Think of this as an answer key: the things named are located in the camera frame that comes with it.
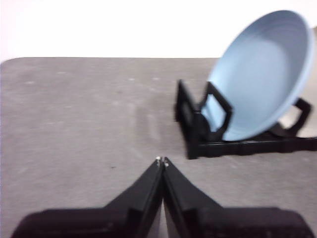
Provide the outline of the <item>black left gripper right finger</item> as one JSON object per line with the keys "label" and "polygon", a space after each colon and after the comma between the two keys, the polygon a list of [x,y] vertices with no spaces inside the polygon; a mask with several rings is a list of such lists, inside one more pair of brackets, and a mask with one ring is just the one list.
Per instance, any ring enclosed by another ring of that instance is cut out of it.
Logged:
{"label": "black left gripper right finger", "polygon": [[167,157],[164,209],[171,238],[313,238],[297,212],[278,207],[223,207],[193,185]]}

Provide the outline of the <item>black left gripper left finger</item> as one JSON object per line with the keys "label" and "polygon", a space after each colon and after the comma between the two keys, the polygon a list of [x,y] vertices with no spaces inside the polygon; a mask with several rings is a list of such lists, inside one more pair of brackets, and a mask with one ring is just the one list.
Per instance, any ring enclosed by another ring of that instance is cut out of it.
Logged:
{"label": "black left gripper left finger", "polygon": [[145,238],[160,218],[161,157],[104,207],[49,209],[25,216],[14,238]]}

